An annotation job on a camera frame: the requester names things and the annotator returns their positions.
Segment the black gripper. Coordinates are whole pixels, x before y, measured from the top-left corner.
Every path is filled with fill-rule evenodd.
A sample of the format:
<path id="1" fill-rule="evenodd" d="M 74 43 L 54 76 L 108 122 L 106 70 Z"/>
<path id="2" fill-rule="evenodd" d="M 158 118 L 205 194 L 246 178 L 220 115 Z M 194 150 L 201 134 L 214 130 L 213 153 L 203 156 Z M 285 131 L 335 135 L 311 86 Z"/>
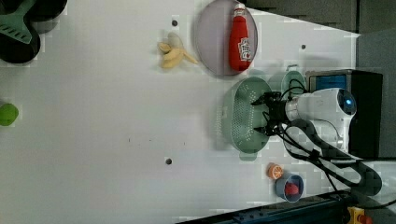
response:
<path id="1" fill-rule="evenodd" d="M 287 120 L 285 112 L 286 101 L 282 99 L 280 92 L 271 91 L 266 92 L 252 103 L 252 105 L 262 104 L 268 107 L 268 111 L 265 113 L 267 119 L 266 126 L 256 127 L 254 131 L 267 134 L 268 136 L 280 133 L 279 126 Z"/>

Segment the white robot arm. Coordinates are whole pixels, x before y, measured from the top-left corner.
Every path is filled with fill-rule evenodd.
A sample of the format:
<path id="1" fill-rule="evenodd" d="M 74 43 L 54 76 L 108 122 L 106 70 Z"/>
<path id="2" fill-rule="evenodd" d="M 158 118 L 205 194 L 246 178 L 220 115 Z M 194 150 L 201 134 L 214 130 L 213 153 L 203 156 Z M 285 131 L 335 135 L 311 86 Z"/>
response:
<path id="1" fill-rule="evenodd" d="M 375 196 L 382 188 L 378 172 L 347 152 L 349 127 L 357 113 L 353 95 L 330 88 L 286 97 L 279 91 L 264 93 L 253 102 L 265 105 L 265 125 L 256 132 L 276 135 L 295 159 L 308 161 L 351 190 Z"/>

